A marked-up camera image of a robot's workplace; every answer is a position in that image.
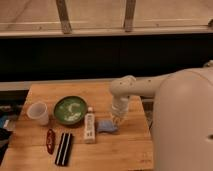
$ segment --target blue object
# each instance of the blue object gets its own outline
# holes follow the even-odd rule
[[[3,115],[2,117],[0,117],[0,128],[4,127],[4,123],[7,119],[8,119],[7,115]]]
[[[107,133],[113,133],[118,130],[118,127],[115,126],[111,120],[103,120],[98,122],[98,133],[101,132],[107,132]]]

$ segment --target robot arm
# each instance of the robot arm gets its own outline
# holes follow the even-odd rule
[[[125,76],[112,81],[110,92],[113,95],[111,113],[112,121],[119,125],[125,113],[128,112],[129,97],[138,95],[143,97],[154,97],[160,84],[170,74],[136,80],[133,76]]]

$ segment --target black wall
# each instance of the black wall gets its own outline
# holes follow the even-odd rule
[[[213,34],[0,39],[0,81],[151,76],[210,59]]]

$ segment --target metal window bar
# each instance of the metal window bar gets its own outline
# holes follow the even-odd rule
[[[136,0],[126,1],[126,12],[125,12],[125,20],[124,20],[124,29],[126,32],[132,31],[135,6],[136,6]]]
[[[58,15],[61,21],[61,28],[64,34],[70,34],[72,31],[69,16],[67,13],[67,6],[65,0],[56,0],[58,8]]]

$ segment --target green bowl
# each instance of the green bowl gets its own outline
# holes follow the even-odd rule
[[[74,125],[80,122],[86,113],[87,104],[78,96],[65,97],[54,108],[54,117],[62,125]]]

